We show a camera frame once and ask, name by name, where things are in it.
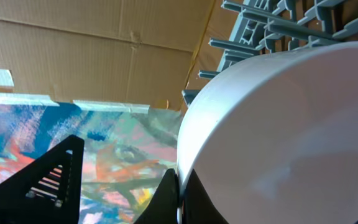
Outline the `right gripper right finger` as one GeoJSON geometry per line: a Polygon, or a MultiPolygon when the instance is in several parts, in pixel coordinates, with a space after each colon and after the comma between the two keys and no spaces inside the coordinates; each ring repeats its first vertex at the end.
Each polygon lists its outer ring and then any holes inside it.
{"type": "Polygon", "coordinates": [[[227,221],[213,205],[194,170],[181,196],[178,176],[173,169],[168,169],[147,208],[134,223],[227,224],[227,221]]]}

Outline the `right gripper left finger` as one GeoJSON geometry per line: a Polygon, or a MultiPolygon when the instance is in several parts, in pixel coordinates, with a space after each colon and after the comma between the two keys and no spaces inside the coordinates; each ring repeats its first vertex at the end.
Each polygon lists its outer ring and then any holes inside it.
{"type": "Polygon", "coordinates": [[[0,183],[0,224],[78,223],[85,141],[70,135],[0,183]]]}

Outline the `pink bowl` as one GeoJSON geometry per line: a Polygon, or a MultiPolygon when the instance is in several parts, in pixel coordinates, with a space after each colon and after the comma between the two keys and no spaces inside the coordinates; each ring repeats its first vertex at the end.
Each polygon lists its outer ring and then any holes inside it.
{"type": "Polygon", "coordinates": [[[259,55],[209,81],[183,118],[180,193],[196,172],[229,223],[358,221],[358,42],[259,55]]]}

